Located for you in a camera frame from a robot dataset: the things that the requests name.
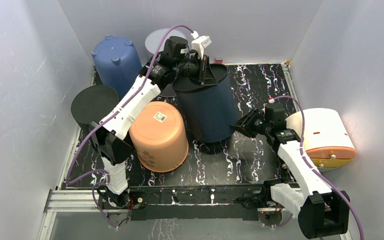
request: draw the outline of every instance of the white and orange container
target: white and orange container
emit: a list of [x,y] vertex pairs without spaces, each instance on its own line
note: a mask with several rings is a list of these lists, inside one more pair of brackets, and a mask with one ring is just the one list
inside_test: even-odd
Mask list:
[[[338,112],[328,108],[303,111],[305,118],[303,147],[313,163],[321,168],[337,168],[354,159],[356,149]],[[286,118],[286,127],[300,136],[303,118],[296,112]]]

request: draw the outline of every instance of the white plastic bracket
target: white plastic bracket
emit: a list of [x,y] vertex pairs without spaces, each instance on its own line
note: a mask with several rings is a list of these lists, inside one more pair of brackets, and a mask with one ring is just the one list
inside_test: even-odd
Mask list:
[[280,203],[294,218],[298,217],[301,207],[304,205],[305,198],[302,192],[292,189],[289,184],[279,183],[270,187],[271,199]]
[[142,90],[125,106],[122,105],[139,89],[144,82],[144,76],[138,76],[128,91],[126,96],[117,104],[117,106],[104,117],[101,122],[111,117],[116,111],[119,111],[117,116],[108,121],[103,127],[109,132],[115,131],[115,136],[121,140],[124,140],[133,122],[155,97],[157,97],[161,90],[156,84],[151,84],[151,80],[147,79]]
[[129,187],[126,179],[126,161],[122,163],[111,165],[111,162],[102,157],[104,168],[109,175],[109,182],[106,187],[113,193],[120,195],[124,190]]
[[192,49],[198,52],[198,58],[203,59],[204,49],[211,44],[209,36],[200,36],[192,41]]
[[277,151],[278,156],[286,163],[295,177],[304,199],[313,195],[314,191],[317,191],[319,194],[331,193],[332,189],[330,186],[313,172],[313,169],[318,171],[314,163],[305,151],[303,153],[311,168],[304,162],[300,154],[300,143],[298,141],[288,141],[286,144],[281,143]]

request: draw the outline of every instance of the sticker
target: sticker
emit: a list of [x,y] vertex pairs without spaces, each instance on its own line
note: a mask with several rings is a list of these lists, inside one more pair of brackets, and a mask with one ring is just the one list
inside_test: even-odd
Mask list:
[[161,112],[157,112],[154,116],[153,116],[154,119],[158,120],[158,122],[162,123],[164,122],[164,120],[166,120],[167,116],[162,114]]
[[208,38],[207,38],[206,40],[204,40],[204,41],[201,43],[201,45],[202,45],[204,48],[208,47],[208,45],[211,44],[211,39],[210,39],[210,37],[209,37],[209,36],[206,36],[206,37],[208,37]]

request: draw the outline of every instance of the orange bucket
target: orange bucket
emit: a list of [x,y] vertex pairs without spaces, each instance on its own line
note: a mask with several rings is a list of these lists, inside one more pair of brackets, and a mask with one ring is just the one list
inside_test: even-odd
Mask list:
[[182,115],[166,102],[153,101],[146,105],[129,133],[140,163],[151,171],[172,171],[188,155],[189,144]]

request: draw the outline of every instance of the barcode label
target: barcode label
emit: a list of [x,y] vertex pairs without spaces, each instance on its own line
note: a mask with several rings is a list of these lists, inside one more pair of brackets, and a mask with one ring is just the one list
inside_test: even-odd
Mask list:
[[157,112],[154,116],[153,116],[154,119],[156,119],[158,122],[162,123],[164,122],[164,120],[167,118],[166,115],[162,114],[161,112]]

